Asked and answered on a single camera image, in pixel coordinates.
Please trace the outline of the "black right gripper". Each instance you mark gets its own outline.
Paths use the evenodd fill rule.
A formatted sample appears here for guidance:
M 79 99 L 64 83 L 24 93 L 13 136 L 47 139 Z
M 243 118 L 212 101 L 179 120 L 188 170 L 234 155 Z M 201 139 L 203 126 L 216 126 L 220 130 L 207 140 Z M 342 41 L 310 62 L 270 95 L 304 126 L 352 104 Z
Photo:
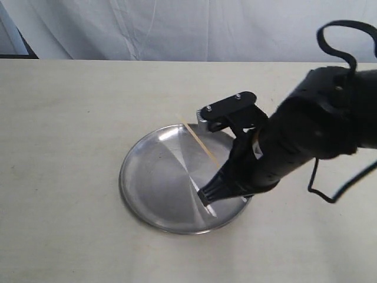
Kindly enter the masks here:
M 253 177 L 258 167 L 253 144 L 267 119 L 268 116 L 256 105 L 247 106 L 230 115 L 230 129 L 235 139 L 229 161 L 197 192 L 203 206 L 237 197 L 248 200 L 253 195 L 266 193 L 275 188 L 276 182 L 258 185 Z

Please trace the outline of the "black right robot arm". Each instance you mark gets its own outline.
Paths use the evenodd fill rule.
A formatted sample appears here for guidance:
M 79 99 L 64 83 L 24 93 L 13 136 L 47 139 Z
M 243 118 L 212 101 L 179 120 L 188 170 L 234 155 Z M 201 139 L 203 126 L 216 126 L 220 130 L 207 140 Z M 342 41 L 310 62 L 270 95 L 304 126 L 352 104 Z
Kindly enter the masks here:
M 374 149 L 376 71 L 317 68 L 271 116 L 244 91 L 203 107 L 197 119 L 211 133 L 229 128 L 235 135 L 227 161 L 198 192 L 203 205 L 249 198 L 272 190 L 310 160 Z

